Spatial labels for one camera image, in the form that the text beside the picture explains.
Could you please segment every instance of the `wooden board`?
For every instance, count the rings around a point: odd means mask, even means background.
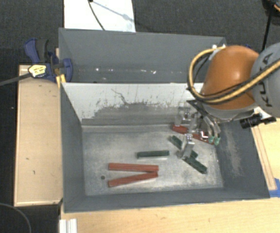
[[[28,66],[20,66],[19,74]],[[62,198],[57,84],[28,78],[18,84],[14,205],[57,204]]]

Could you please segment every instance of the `yellow cable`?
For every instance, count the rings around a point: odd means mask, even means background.
[[[191,91],[193,92],[193,95],[201,98],[201,99],[208,99],[210,98],[210,96],[203,96],[202,94],[198,93],[196,91],[196,89],[194,88],[194,83],[193,83],[193,69],[194,69],[194,65],[196,63],[196,61],[202,57],[205,54],[211,53],[213,51],[215,51],[216,49],[208,49],[208,50],[204,50],[202,52],[200,52],[198,55],[195,56],[195,58],[192,60],[191,65],[190,65],[190,69],[189,69],[189,83],[190,83],[190,87],[191,87]],[[262,79],[264,79],[265,77],[267,77],[269,74],[271,74],[273,71],[275,71],[277,68],[280,67],[280,60],[277,61],[275,64],[273,64],[269,69],[267,69],[266,71],[264,71],[263,73],[261,73],[259,76],[257,76],[256,78],[254,78],[252,81],[250,81],[249,83],[247,83],[246,85],[240,87],[239,89],[233,91],[232,93],[225,95],[221,98],[218,99],[209,99],[206,100],[206,103],[220,103],[220,102],[226,102],[228,100],[230,100],[231,98],[238,96],[239,94],[241,94],[242,92],[247,91],[249,88],[251,88],[252,86],[254,86],[255,84],[257,84],[258,82],[260,82]]]

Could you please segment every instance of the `white paper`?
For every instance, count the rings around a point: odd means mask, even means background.
[[[94,0],[91,6],[105,30],[136,31],[131,0]],[[102,30],[87,0],[64,0],[64,27]]]

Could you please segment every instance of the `clamp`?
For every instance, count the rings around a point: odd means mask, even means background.
[[[47,79],[56,82],[56,77],[64,74],[70,82],[73,74],[71,59],[63,59],[59,63],[55,53],[47,51],[47,39],[31,38],[24,44],[24,51],[31,59],[32,66],[28,69],[33,78]]]

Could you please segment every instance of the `blue tape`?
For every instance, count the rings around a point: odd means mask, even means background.
[[[277,189],[269,191],[270,197],[271,198],[280,198],[280,180],[276,179],[276,178],[274,178],[274,180],[275,180]]]

